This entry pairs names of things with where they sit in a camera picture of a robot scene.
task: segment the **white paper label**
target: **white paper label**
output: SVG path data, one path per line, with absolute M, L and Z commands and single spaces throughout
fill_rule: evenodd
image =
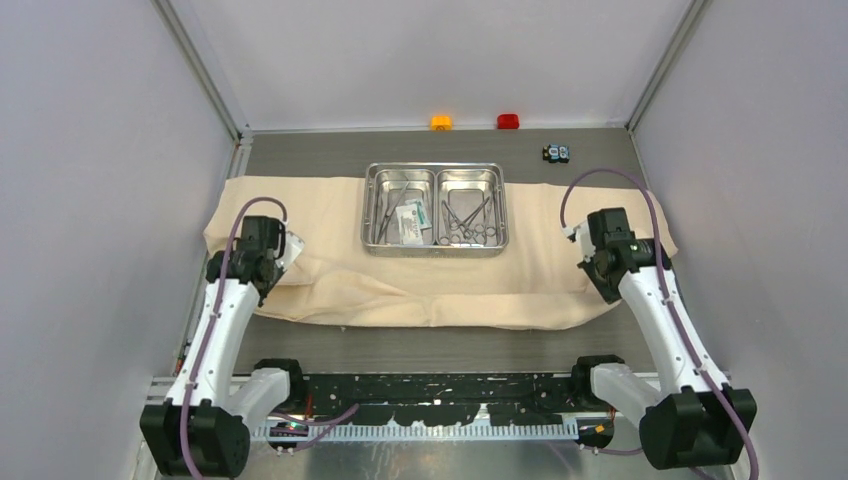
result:
M 421 226 L 421 230 L 433 228 L 433 223 L 430 221 L 430 215 L 427 215 L 427 209 L 424 208 L 424 202 L 418 198 L 410 198 L 404 203 L 407 205 L 416 205 L 418 207 L 418 225 Z
M 402 205 L 395 209 L 398 217 L 400 243 L 403 245 L 424 245 L 421 225 L 418 223 L 418 205 Z

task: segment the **beige cloth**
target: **beige cloth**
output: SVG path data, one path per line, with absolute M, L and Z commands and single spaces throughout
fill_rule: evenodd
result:
M 377 258 L 360 241 L 364 180 L 240 177 L 227 182 L 206 227 L 210 252 L 223 249 L 245 202 L 257 196 L 285 203 L 288 228 L 306 242 L 295 267 L 258 313 L 286 320 L 368 327 L 492 326 L 565 329 L 610 310 L 577 268 L 581 256 L 559 225 L 565 187 L 507 184 L 510 243 L 486 259 Z M 623 206 L 639 237 L 650 236 L 638 190 L 581 188 L 568 202 L 569 222 Z M 257 204 L 249 214 L 279 216 Z M 663 245 L 677 248 L 658 208 Z

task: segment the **robotic arm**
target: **robotic arm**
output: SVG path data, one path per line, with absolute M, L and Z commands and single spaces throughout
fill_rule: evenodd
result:
M 219 277 L 224 252 L 209 260 L 209 285 L 192 348 L 165 402 L 145 406 L 141 415 L 142 433 L 161 473 L 191 473 L 180 443 L 180 414 L 187 386 L 193 388 L 186 420 L 192 461 L 202 475 L 210 477 L 237 477 L 247 461 L 250 433 L 292 395 L 292 381 L 302 375 L 293 361 L 260 362 L 250 380 L 232 395 L 230 381 L 254 309 L 262 305 L 303 247 L 300 238 L 286 232 L 283 222 L 248 216 L 229 256 L 223 283 Z M 207 335 L 219 289 L 223 289 L 223 298 Z
M 623 299 L 633 310 L 659 374 L 657 390 L 617 357 L 612 357 L 613 363 L 607 363 L 610 357 L 594 362 L 589 357 L 575 368 L 583 368 L 591 394 L 633 422 L 645 456 L 657 469 L 735 463 L 743 441 L 705 376 L 719 386 L 746 431 L 757 405 L 750 391 L 730 387 L 701 343 L 665 251 L 655 250 L 654 239 L 636 239 L 623 208 L 594 212 L 566 233 L 579 244 L 583 261 L 578 266 L 604 300 Z M 669 285 L 667 299 L 660 286 L 657 255 Z M 668 302 L 674 303 L 682 334 Z M 697 352 L 699 363 L 690 351 Z

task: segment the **white wall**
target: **white wall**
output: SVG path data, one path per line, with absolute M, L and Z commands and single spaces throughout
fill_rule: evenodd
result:
M 193 0 L 251 127 L 623 125 L 688 0 Z
M 848 3 L 714 2 L 637 131 L 766 479 L 845 478 Z
M 0 478 L 129 478 L 230 140 L 149 1 L 0 6 Z

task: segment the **cable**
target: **cable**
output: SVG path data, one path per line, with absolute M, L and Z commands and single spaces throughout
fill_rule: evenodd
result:
M 339 415 L 338 417 L 333 418 L 331 420 L 301 420 L 299 418 L 295 418 L 295 417 L 292 417 L 291 415 L 286 415 L 285 413 L 280 413 L 280 412 L 271 412 L 271 415 L 275 416 L 275 417 L 280 417 L 287 422 L 297 423 L 298 425 L 306 425 L 308 427 L 323 427 L 323 426 L 327 426 L 327 425 L 332 425 L 332 426 L 338 425 L 341 422 L 344 422 L 348 418 L 352 417 L 353 414 L 356 413 L 357 410 L 359 410 L 359 404 L 354 403 L 353 406 L 351 406 L 350 408 L 348 408 L 345 411 L 345 413 L 343 413 L 343 414 Z
M 224 284 L 227 279 L 227 265 L 230 262 L 230 254 L 233 251 L 236 232 L 238 232 L 238 227 L 241 225 L 241 221 L 247 213 L 247 209 L 250 208 L 251 205 L 259 202 L 271 202 L 277 205 L 280 207 L 280 210 L 283 211 L 283 222 L 288 220 L 288 212 L 286 211 L 286 207 L 283 205 L 283 202 L 271 197 L 256 197 L 252 200 L 248 200 L 248 202 L 241 207 L 238 215 L 236 215 L 235 222 L 233 222 L 233 227 L 230 229 L 230 236 L 227 237 L 227 245 L 224 248 L 224 258 L 221 262 L 221 274 L 218 277 L 218 293 L 215 296 L 215 304 L 212 307 L 212 313 L 209 315 L 209 323 L 206 325 L 206 331 L 203 332 L 203 340 L 198 346 L 197 357 L 195 357 L 194 365 L 191 367 L 188 382 L 186 382 L 185 395 L 183 395 L 183 404 L 180 407 L 180 451 L 183 454 L 186 468 L 188 468 L 189 473 L 191 473 L 192 478 L 195 480 L 202 480 L 203 475 L 200 473 L 200 470 L 198 470 L 197 465 L 194 463 L 194 459 L 191 457 L 191 447 L 188 444 L 188 410 L 189 404 L 191 403 L 191 394 L 196 386 L 197 374 L 200 372 L 200 364 L 203 363 L 203 357 L 206 355 L 206 349 L 209 347 L 209 341 L 212 338 L 212 331 L 215 329 L 215 323 L 221 316 L 221 303 L 224 301 Z
M 683 340 L 683 345 L 686 348 L 687 353 L 692 359 L 692 362 L 695 364 L 695 367 L 701 373 L 701 376 L 704 378 L 704 382 L 710 387 L 713 394 L 718 399 L 719 403 L 721 403 L 722 408 L 725 412 L 727 412 L 728 417 L 730 417 L 730 421 L 733 423 L 733 426 L 736 427 L 736 430 L 739 432 L 739 436 L 742 438 L 742 443 L 745 445 L 745 451 L 748 452 L 748 459 L 751 464 L 751 474 L 748 477 L 750 480 L 757 480 L 760 476 L 760 464 L 757 459 L 757 452 L 754 450 L 754 444 L 751 441 L 751 437 L 748 435 L 748 431 L 745 429 L 745 425 L 742 423 L 742 419 L 739 418 L 739 415 L 733 410 L 733 407 L 730 405 L 730 402 L 724 398 L 724 394 L 719 389 L 718 385 L 716 385 L 715 381 L 710 376 L 709 372 L 706 370 L 702 370 L 704 363 L 701 361 L 700 355 L 698 355 L 695 346 L 692 344 L 692 339 L 689 337 L 689 334 L 686 332 L 686 328 L 683 326 L 683 320 L 680 318 L 680 314 L 677 312 L 677 308 L 675 308 L 674 303 L 671 301 L 669 295 L 668 283 L 665 280 L 665 275 L 663 274 L 663 265 L 662 265 L 662 243 L 660 242 L 660 227 L 659 221 L 657 220 L 657 212 L 654 208 L 654 202 L 651 200 L 650 195 L 648 195 L 648 190 L 642 185 L 638 178 L 635 176 L 622 172 L 620 170 L 616 170 L 614 168 L 595 168 L 584 172 L 581 175 L 578 175 L 574 181 L 571 182 L 571 185 L 568 186 L 568 189 L 565 191 L 565 195 L 562 197 L 562 204 L 560 205 L 559 210 L 559 219 L 562 228 L 566 228 L 565 223 L 565 204 L 568 201 L 568 197 L 571 195 L 571 191 L 574 190 L 574 187 L 584 178 L 592 175 L 594 173 L 612 173 L 615 175 L 620 175 L 622 177 L 627 178 L 642 193 L 642 196 L 645 198 L 645 202 L 648 204 L 648 212 L 651 215 L 651 228 L 653 230 L 654 235 L 654 257 L 656 257 L 656 268 L 657 268 L 657 279 L 660 283 L 660 290 L 662 291 L 663 298 L 665 299 L 665 305 L 668 307 L 668 311 L 671 314 L 671 318 L 674 321 L 674 326 L 677 329 L 677 333 L 680 335 L 680 338 Z

